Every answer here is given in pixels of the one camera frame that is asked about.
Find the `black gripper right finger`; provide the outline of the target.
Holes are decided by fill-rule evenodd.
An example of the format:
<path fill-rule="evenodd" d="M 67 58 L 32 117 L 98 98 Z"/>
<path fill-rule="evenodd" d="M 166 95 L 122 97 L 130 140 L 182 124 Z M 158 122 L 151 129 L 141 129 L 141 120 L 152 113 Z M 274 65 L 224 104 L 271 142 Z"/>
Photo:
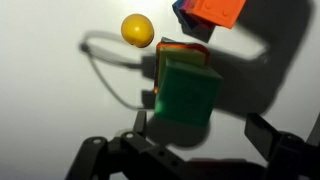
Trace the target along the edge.
<path fill-rule="evenodd" d="M 245 136 L 268 162 L 263 180 L 320 180 L 320 146 L 276 130 L 257 113 L 248 113 Z"/>

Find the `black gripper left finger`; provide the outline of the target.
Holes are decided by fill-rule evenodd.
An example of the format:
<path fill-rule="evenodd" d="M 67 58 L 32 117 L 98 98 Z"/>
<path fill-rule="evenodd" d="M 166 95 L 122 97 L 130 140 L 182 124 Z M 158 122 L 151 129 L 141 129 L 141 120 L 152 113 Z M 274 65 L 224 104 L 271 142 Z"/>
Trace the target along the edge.
<path fill-rule="evenodd" d="M 125 130 L 111 141 L 101 136 L 83 141 L 65 180 L 109 180 L 122 172 L 129 180 L 153 180 L 157 169 L 144 153 L 152 147 L 146 140 L 147 114 L 137 113 L 132 130 Z"/>

